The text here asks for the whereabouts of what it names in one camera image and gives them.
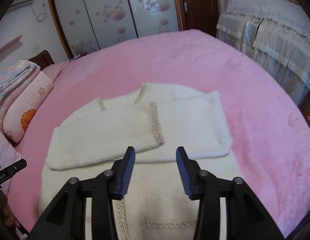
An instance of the frosted glass door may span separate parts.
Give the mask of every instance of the frosted glass door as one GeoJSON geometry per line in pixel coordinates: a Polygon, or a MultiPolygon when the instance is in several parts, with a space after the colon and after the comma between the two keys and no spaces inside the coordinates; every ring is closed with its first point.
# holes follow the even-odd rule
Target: frosted glass door
{"type": "Polygon", "coordinates": [[[100,48],[137,38],[128,0],[84,0],[100,48]]]}
{"type": "Polygon", "coordinates": [[[174,0],[130,0],[139,37],[178,31],[174,0]]]}
{"type": "Polygon", "coordinates": [[[84,0],[54,0],[67,42],[75,55],[99,50],[84,0]]]}

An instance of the wooden headboard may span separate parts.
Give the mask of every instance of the wooden headboard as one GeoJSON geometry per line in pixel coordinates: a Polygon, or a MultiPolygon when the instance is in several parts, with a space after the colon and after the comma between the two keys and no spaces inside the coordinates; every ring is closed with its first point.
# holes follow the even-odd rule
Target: wooden headboard
{"type": "Polygon", "coordinates": [[[51,58],[51,55],[46,50],[42,51],[37,56],[30,58],[29,61],[34,62],[38,66],[40,66],[40,70],[43,70],[51,64],[55,64],[55,62],[51,58]]]}

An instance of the wall shelf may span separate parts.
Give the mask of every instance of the wall shelf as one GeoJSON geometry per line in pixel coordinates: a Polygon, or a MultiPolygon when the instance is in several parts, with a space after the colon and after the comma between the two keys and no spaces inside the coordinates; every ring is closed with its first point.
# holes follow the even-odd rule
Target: wall shelf
{"type": "Polygon", "coordinates": [[[5,50],[7,50],[9,47],[17,43],[20,38],[23,36],[23,34],[19,34],[17,37],[13,38],[12,40],[8,41],[6,44],[0,47],[0,54],[2,54],[5,50]]]}

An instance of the braided trim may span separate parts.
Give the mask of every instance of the braided trim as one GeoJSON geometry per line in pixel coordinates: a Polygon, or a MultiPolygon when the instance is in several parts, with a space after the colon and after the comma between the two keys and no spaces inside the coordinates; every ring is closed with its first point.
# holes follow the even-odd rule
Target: braided trim
{"type": "Polygon", "coordinates": [[[101,109],[101,111],[105,111],[106,107],[104,106],[104,102],[103,99],[101,99],[100,97],[97,98],[97,102],[99,103],[99,108],[101,109]]]}
{"type": "Polygon", "coordinates": [[[146,89],[146,84],[143,82],[141,89],[139,90],[138,96],[137,98],[134,100],[134,103],[137,104],[142,100],[142,97],[145,93],[145,89],[146,89]]]}
{"type": "Polygon", "coordinates": [[[155,140],[157,141],[158,145],[162,145],[164,143],[164,139],[159,131],[159,125],[157,120],[157,107],[155,102],[151,102],[150,105],[150,111],[151,111],[151,117],[152,117],[152,123],[153,123],[153,133],[155,140]]]}
{"type": "Polygon", "coordinates": [[[155,221],[147,218],[141,219],[142,227],[150,228],[187,228],[195,227],[196,221],[182,220],[182,221],[155,221]]]}
{"type": "Polygon", "coordinates": [[[119,217],[119,229],[122,233],[121,240],[130,240],[126,221],[124,200],[116,200],[116,204],[117,204],[117,215],[119,217]]]}

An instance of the orange flower print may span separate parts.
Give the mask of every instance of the orange flower print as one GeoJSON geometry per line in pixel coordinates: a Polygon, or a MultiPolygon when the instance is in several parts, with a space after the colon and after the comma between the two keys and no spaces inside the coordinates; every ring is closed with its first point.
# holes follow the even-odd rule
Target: orange flower print
{"type": "Polygon", "coordinates": [[[24,131],[26,131],[30,123],[30,120],[33,118],[35,113],[36,113],[35,109],[30,109],[29,111],[24,113],[23,116],[21,117],[21,125],[23,126],[24,131]]]}

